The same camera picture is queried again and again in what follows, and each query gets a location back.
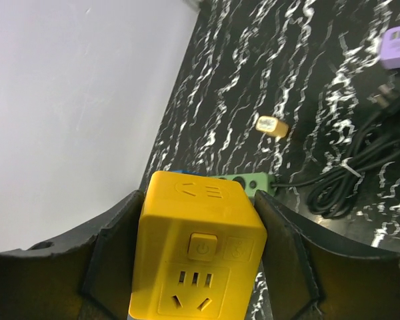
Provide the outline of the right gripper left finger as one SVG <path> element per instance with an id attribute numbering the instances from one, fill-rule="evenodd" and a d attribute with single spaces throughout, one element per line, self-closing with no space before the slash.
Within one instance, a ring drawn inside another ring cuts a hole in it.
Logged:
<path id="1" fill-rule="evenodd" d="M 144 193 L 28 250 L 0 253 L 0 319 L 126 319 Z"/>

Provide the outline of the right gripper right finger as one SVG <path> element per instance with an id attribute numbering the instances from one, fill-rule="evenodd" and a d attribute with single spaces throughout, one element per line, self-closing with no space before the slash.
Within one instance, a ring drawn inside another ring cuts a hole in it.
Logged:
<path id="1" fill-rule="evenodd" d="M 400 253 L 351 240 L 264 191 L 263 267 L 274 319 L 400 319 Z"/>

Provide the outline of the green power strip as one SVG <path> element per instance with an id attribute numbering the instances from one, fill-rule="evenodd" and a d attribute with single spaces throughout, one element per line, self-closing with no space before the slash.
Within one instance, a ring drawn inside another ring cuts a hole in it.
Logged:
<path id="1" fill-rule="evenodd" d="M 251 200 L 255 198 L 256 191 L 258 190 L 264 191 L 271 196 L 275 196 L 277 190 L 273 186 L 274 182 L 276 182 L 275 176 L 265 172 L 216 175 L 213 176 L 213 178 L 238 182 L 244 189 L 248 198 L 250 198 Z"/>

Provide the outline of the yellow cube socket adapter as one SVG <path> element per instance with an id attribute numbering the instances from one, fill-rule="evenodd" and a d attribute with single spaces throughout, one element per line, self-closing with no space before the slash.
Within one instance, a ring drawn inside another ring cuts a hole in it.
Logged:
<path id="1" fill-rule="evenodd" d="M 243 319 L 266 239 L 238 182 L 155 172 L 139 218 L 129 315 Z"/>

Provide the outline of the blue cube socket adapter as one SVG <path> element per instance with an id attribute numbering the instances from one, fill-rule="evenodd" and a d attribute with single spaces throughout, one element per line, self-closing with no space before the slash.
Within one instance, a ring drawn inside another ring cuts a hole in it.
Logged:
<path id="1" fill-rule="evenodd" d="M 187 171 L 187 170 L 174 170 L 171 171 L 172 173 L 181 173 L 181 174 L 187 174 L 187 175 L 197 175 L 197 176 L 203 176 L 202 174 L 194 171 Z"/>

